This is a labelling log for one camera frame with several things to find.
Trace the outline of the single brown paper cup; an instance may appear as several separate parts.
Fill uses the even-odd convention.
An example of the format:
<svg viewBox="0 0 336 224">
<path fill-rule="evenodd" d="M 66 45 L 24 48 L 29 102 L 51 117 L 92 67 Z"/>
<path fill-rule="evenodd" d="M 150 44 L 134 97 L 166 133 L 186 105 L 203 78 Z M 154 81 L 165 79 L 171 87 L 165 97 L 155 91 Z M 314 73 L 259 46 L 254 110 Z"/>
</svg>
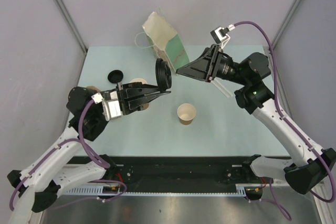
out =
<svg viewBox="0 0 336 224">
<path fill-rule="evenodd" d="M 177 116 L 181 124 L 189 125 L 196 117 L 196 108 L 189 103 L 181 104 L 177 109 Z"/>
</svg>

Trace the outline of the black plastic cup lid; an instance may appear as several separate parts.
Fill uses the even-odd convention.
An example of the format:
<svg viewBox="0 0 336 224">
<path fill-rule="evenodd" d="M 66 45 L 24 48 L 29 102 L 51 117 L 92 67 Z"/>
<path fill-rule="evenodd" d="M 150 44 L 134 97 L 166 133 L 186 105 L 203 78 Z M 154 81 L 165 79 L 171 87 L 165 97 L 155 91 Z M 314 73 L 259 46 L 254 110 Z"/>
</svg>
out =
<svg viewBox="0 0 336 224">
<path fill-rule="evenodd" d="M 169 64 L 162 58 L 157 58 L 155 62 L 155 76 L 157 86 L 160 91 L 170 89 L 172 86 L 172 75 Z"/>
</svg>

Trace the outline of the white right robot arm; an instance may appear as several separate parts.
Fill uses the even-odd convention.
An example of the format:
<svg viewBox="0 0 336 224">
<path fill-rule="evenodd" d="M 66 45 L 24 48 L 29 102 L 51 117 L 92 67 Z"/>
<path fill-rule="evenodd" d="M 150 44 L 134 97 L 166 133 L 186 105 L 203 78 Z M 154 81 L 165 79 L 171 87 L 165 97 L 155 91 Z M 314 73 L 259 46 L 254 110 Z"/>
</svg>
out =
<svg viewBox="0 0 336 224">
<path fill-rule="evenodd" d="M 245 181 L 254 183 L 260 177 L 283 180 L 304 195 L 333 168 L 335 150 L 323 148 L 308 136 L 301 138 L 303 131 L 282 108 L 276 107 L 275 95 L 263 82 L 271 74 L 266 55 L 254 52 L 236 63 L 213 44 L 176 72 L 199 81 L 211 82 L 220 78 L 240 84 L 242 88 L 234 92 L 238 106 L 264 124 L 290 155 L 288 160 L 252 156 L 242 169 Z"/>
</svg>

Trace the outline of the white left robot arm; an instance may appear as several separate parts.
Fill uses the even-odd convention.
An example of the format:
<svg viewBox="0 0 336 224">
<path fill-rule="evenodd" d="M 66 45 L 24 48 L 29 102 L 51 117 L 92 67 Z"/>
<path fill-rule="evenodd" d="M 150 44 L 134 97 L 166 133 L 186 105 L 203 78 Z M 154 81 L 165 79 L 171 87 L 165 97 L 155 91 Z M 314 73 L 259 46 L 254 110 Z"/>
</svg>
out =
<svg viewBox="0 0 336 224">
<path fill-rule="evenodd" d="M 12 212 L 41 212 L 49 208 L 65 191 L 79 185 L 115 178 L 114 163 L 98 155 L 90 143 L 105 130 L 108 122 L 133 112 L 170 93 L 170 81 L 157 85 L 141 82 L 118 83 L 112 90 L 74 87 L 68 95 L 67 109 L 73 114 L 61 136 L 26 169 L 13 170 L 7 179 L 14 187 L 9 201 Z"/>
</svg>

